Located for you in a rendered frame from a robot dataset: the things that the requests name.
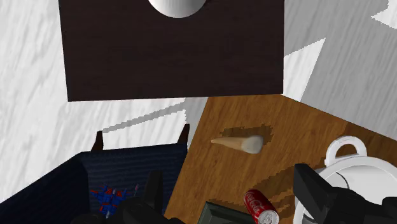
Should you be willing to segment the tan brush with white bristles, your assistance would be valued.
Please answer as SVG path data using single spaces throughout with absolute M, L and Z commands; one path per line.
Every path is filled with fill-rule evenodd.
M 220 144 L 250 154 L 258 154 L 263 148 L 264 138 L 259 135 L 249 137 L 218 137 L 211 140 L 212 144 Z

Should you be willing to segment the red soda can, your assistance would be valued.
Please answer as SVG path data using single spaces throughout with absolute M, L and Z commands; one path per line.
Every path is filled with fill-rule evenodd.
M 272 203 L 256 189 L 244 194 L 244 205 L 256 224 L 279 224 L 279 215 Z

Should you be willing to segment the dark robot stand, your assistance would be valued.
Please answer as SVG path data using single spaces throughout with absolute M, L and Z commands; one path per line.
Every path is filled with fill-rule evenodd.
M 281 94 L 284 0 L 209 0 L 170 18 L 149 0 L 59 0 L 67 98 Z

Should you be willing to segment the wooden table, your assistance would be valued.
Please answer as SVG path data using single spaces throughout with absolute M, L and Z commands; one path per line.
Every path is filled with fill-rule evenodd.
M 258 154 L 220 145 L 218 137 L 264 138 Z M 397 140 L 283 95 L 211 97 L 207 100 L 165 215 L 197 224 L 206 202 L 245 211 L 244 194 L 260 190 L 276 207 L 280 224 L 293 224 L 293 167 L 324 165 L 329 144 L 356 136 L 368 154 L 397 166 Z

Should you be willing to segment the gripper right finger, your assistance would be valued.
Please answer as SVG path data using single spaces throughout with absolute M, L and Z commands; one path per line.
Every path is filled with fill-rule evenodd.
M 353 190 L 331 186 L 305 163 L 294 166 L 293 193 L 317 224 L 397 224 L 397 197 L 374 204 Z

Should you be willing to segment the blue and red toy figure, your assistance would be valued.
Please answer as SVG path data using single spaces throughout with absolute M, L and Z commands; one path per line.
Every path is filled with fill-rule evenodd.
M 99 212 L 102 213 L 105 218 L 109 218 L 114 215 L 118 206 L 127 197 L 135 196 L 139 189 L 139 184 L 131 189 L 117 190 L 116 188 L 110 188 L 108 185 L 104 185 L 100 190 L 90 190 L 90 194 L 93 195 L 100 204 Z

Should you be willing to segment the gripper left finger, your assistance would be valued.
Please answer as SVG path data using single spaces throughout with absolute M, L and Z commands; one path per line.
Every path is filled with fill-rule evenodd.
M 142 197 L 125 199 L 109 218 L 100 212 L 87 213 L 75 217 L 71 224 L 185 224 L 177 218 L 164 217 L 162 206 L 162 171 L 151 171 Z

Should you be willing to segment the dark grey tray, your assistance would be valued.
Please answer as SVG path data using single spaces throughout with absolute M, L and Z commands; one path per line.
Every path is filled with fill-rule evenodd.
M 197 224 L 256 224 L 250 214 L 206 202 Z

